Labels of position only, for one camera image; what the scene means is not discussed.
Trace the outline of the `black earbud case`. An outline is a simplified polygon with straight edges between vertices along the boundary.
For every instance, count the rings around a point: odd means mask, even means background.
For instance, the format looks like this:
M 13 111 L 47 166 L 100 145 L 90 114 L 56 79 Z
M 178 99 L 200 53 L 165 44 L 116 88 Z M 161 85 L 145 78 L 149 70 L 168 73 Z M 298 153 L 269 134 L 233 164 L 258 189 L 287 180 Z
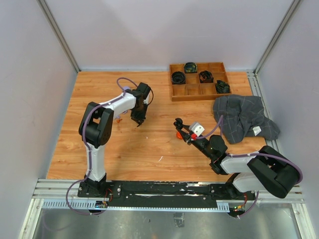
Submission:
M 176 118 L 173 124 L 176 128 L 183 129 L 183 121 L 181 118 Z

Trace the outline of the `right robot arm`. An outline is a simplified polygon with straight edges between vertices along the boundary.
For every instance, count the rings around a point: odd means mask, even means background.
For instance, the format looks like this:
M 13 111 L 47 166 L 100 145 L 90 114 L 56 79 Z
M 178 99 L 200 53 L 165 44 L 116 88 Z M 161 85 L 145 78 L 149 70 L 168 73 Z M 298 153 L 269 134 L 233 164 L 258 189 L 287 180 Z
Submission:
M 226 194 L 231 199 L 238 199 L 248 191 L 268 191 L 283 199 L 303 179 L 298 166 L 268 145 L 252 153 L 230 154 L 222 136 L 214 133 L 204 136 L 204 127 L 198 122 L 185 125 L 176 118 L 173 124 L 185 143 L 210 159 L 210 167 L 216 174 L 231 176 L 226 183 Z

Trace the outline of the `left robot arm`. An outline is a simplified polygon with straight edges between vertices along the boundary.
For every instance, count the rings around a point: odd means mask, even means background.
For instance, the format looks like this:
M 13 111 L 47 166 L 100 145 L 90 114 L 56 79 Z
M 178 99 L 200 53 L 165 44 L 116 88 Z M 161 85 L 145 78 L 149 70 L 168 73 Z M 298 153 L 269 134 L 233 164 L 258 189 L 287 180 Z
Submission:
M 109 184 L 104 166 L 106 143 L 112 133 L 113 121 L 120 114 L 131 111 L 131 119 L 140 126 L 146 120 L 149 94 L 153 91 L 145 83 L 135 89 L 123 88 L 122 93 L 104 103 L 90 102 L 79 126 L 79 134 L 86 147 L 87 171 L 79 185 L 79 197 L 103 197 Z

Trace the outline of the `orange earbud case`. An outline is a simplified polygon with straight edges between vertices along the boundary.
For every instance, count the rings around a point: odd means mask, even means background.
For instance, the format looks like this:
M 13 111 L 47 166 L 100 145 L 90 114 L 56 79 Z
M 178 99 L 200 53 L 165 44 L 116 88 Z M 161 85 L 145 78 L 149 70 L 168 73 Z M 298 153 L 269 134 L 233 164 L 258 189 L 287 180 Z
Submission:
M 176 137 L 177 137 L 178 139 L 183 139 L 182 135 L 181 135 L 179 132 L 176 133 Z

